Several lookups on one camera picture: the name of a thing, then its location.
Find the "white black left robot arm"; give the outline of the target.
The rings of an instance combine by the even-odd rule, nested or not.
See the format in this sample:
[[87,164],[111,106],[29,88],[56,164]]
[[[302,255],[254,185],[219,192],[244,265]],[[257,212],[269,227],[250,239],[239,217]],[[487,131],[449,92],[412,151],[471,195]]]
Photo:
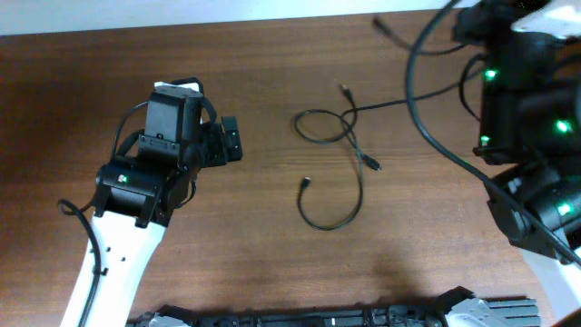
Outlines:
[[198,172],[242,158],[235,118],[216,114],[200,82],[157,82],[144,107],[145,127],[115,139],[96,175],[92,218],[58,204],[89,238],[64,326],[125,325],[173,212],[195,195]]

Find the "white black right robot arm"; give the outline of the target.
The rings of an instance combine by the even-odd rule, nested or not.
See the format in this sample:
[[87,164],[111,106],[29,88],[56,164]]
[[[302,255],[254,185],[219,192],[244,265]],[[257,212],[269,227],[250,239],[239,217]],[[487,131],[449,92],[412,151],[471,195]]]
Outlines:
[[458,13],[456,42],[483,48],[476,156],[504,165],[488,208],[541,282],[557,318],[580,310],[580,80],[558,52],[580,39],[577,1],[480,1]]

